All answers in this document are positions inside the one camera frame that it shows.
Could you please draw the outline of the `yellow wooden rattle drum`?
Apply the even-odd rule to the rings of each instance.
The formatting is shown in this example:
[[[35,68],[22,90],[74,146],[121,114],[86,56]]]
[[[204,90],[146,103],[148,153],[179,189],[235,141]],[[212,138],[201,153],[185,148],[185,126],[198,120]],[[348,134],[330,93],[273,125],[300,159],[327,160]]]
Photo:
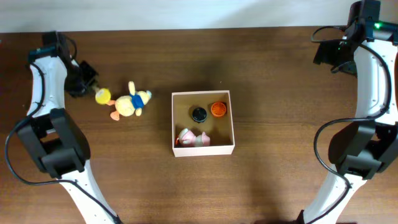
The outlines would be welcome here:
[[[100,105],[106,105],[111,100],[111,92],[107,88],[94,88],[95,101]]]

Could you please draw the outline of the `pink white bunny figurine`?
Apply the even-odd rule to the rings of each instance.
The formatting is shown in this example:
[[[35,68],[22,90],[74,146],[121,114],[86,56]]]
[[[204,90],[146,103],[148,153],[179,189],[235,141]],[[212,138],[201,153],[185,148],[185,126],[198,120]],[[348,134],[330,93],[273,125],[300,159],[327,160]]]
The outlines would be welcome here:
[[[179,133],[175,141],[176,145],[181,145],[182,147],[208,147],[210,143],[211,139],[206,132],[202,132],[200,135],[196,136],[187,128]]]

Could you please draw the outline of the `black round puck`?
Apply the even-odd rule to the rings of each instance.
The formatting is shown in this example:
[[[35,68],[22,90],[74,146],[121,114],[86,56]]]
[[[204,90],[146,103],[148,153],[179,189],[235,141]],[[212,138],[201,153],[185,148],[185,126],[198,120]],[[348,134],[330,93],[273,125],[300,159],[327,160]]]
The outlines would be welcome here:
[[[204,123],[207,119],[206,109],[202,107],[196,107],[192,110],[192,120],[197,123]]]

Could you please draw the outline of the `orange round puck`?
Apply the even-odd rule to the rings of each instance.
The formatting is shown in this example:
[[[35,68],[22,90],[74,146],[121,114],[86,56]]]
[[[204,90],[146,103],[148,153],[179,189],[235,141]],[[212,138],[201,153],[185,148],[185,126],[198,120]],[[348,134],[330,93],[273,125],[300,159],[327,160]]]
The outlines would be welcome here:
[[[227,113],[227,107],[225,103],[218,101],[211,105],[210,111],[214,117],[219,118]]]

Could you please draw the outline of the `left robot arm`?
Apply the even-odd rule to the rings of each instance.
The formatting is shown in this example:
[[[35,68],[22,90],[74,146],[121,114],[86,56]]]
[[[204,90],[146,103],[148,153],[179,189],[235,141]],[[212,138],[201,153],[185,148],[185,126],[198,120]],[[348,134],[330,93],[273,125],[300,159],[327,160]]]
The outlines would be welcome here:
[[[28,56],[33,76],[30,108],[12,131],[38,170],[51,179],[26,180],[25,184],[60,184],[86,223],[120,223],[93,176],[89,143],[65,109],[65,94],[81,97],[91,93],[98,74],[86,61],[76,61],[77,53],[69,49],[76,43],[65,34],[45,32],[42,43]]]

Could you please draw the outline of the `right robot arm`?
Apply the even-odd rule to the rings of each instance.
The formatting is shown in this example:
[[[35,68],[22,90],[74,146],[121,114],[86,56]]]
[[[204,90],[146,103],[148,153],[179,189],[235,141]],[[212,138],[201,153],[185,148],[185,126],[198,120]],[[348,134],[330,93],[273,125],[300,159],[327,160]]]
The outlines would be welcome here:
[[[315,157],[328,175],[297,223],[336,223],[354,193],[397,159],[397,24],[381,21],[380,10],[380,1],[356,1],[337,28],[342,38],[311,38],[313,62],[355,76],[358,92],[353,118],[329,121],[315,134]]]

